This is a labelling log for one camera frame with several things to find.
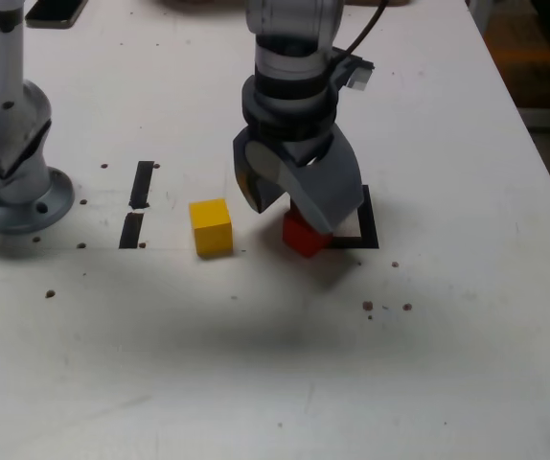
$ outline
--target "dark spot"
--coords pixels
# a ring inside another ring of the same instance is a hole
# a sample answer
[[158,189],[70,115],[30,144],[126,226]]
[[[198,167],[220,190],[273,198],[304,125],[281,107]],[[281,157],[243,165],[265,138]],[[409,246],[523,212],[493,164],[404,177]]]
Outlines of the dark spot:
[[47,214],[47,212],[49,211],[47,205],[40,202],[36,204],[35,209],[39,214]]

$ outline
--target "white table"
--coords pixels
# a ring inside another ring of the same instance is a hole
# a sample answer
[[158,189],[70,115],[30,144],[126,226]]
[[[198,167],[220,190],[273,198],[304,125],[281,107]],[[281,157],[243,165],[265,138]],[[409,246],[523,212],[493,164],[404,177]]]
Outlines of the white table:
[[[244,202],[253,44],[241,11],[157,0],[27,31],[46,156],[88,204],[0,238],[0,460],[550,459],[550,177],[464,2],[388,10],[341,93],[380,250],[302,260],[286,203]],[[118,250],[139,160],[148,248]],[[220,196],[237,253],[202,262],[188,203]]]

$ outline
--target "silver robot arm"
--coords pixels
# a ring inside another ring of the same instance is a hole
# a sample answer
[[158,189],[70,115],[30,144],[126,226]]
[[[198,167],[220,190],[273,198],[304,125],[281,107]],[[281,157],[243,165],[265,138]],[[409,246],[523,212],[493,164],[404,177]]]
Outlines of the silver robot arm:
[[234,142],[237,180],[258,213],[288,193],[322,234],[363,202],[354,151],[334,121],[341,87],[374,67],[332,47],[343,7],[344,0],[247,0],[256,70],[242,90],[248,126]]
[[71,208],[70,179],[47,168],[47,96],[23,80],[24,0],[0,0],[0,233],[48,227]]

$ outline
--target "yellow cube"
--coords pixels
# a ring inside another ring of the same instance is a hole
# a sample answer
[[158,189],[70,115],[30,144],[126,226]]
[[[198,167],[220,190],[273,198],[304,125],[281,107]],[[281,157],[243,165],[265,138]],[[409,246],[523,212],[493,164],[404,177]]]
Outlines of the yellow cube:
[[190,219],[195,233],[196,253],[200,257],[232,252],[233,224],[226,200],[191,203]]

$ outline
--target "black cable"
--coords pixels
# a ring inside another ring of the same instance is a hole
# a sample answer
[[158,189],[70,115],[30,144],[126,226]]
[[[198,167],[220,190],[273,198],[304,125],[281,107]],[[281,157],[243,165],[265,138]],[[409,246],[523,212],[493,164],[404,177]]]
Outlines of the black cable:
[[378,10],[375,11],[375,14],[369,21],[369,23],[365,26],[365,28],[362,30],[360,35],[357,37],[356,40],[348,47],[347,50],[345,50],[343,53],[341,53],[339,56],[334,57],[331,61],[331,73],[334,72],[334,69],[336,69],[336,66],[339,65],[341,62],[343,62],[345,59],[350,57],[355,49],[360,46],[360,43],[364,41],[364,39],[367,37],[368,34],[371,33],[375,25],[378,23],[379,19],[381,18],[381,15],[385,11],[386,7],[388,6],[388,3],[390,3],[390,0],[381,0],[381,3],[379,3]]

